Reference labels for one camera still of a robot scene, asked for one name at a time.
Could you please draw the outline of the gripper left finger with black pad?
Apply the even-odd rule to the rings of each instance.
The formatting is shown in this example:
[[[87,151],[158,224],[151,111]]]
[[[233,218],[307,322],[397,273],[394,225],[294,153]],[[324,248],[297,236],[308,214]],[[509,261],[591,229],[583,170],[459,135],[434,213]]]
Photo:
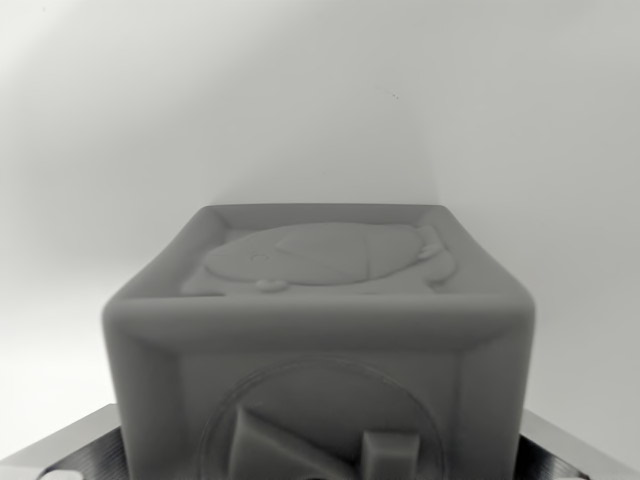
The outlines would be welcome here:
[[[118,407],[108,404],[1,461],[3,479],[127,479]]]

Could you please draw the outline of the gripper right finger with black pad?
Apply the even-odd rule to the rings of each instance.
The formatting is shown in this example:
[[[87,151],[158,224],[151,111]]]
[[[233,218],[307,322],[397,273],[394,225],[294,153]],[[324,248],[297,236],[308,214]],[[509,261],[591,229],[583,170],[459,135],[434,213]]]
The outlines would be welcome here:
[[[515,479],[638,479],[639,472],[524,410]]]

